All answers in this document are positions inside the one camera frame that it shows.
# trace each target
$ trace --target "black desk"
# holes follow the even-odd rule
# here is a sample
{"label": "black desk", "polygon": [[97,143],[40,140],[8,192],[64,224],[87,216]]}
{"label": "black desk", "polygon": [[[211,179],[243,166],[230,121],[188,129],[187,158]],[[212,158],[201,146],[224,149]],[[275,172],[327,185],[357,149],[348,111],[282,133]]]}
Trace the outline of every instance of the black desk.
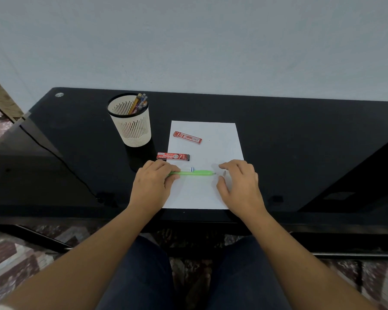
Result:
{"label": "black desk", "polygon": [[[288,230],[388,234],[388,102],[147,92],[152,141],[133,149],[106,109],[123,93],[136,94],[53,88],[0,138],[0,224],[112,219],[133,169],[167,150],[181,120],[236,123],[266,206]],[[163,209],[146,230],[178,226],[247,233],[225,210]]]}

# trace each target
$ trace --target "white paper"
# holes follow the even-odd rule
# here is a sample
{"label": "white paper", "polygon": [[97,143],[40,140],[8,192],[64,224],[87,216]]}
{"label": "white paper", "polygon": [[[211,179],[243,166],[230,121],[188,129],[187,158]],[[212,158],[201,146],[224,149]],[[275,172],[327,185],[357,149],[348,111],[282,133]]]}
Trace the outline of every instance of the white paper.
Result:
{"label": "white paper", "polygon": [[[179,131],[194,137],[202,138],[197,144],[173,136]],[[216,184],[218,175],[224,170],[218,167],[223,162],[233,159],[243,160],[235,123],[210,123],[172,121],[168,152],[185,153],[190,155],[190,161],[168,160],[181,170],[210,170],[217,174],[213,176],[181,176],[171,188],[171,195],[164,208],[173,209],[227,209],[223,203]],[[226,183],[231,188],[231,178],[226,173]]]}

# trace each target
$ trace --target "dark blue jeans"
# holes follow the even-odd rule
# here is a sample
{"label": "dark blue jeans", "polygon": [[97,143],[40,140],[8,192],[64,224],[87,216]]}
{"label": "dark blue jeans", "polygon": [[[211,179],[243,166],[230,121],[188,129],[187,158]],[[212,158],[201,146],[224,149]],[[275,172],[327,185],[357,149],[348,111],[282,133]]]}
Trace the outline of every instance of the dark blue jeans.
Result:
{"label": "dark blue jeans", "polygon": [[[97,310],[172,310],[174,285],[167,254],[138,236],[119,265]],[[213,269],[207,310],[291,310],[254,237],[225,247]]]}

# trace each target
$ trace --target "pencil cup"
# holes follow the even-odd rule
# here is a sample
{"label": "pencil cup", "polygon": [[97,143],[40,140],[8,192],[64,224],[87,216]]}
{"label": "pencil cup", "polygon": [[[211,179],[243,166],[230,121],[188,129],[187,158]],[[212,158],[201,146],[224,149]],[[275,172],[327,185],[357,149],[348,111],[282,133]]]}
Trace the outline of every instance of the pencil cup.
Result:
{"label": "pencil cup", "polygon": [[123,95],[109,101],[108,112],[125,145],[141,147],[151,139],[149,104],[139,113],[128,115],[136,96]]}

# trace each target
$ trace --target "forearm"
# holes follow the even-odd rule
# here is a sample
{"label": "forearm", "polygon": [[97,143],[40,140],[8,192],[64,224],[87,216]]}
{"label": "forearm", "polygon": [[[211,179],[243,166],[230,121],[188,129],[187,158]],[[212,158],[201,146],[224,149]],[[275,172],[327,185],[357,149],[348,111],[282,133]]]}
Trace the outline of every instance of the forearm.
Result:
{"label": "forearm", "polygon": [[150,219],[135,208],[124,210],[83,243],[28,279],[2,303],[17,310],[94,309],[119,262]]}
{"label": "forearm", "polygon": [[294,310],[375,309],[262,211],[245,224],[266,253]]}

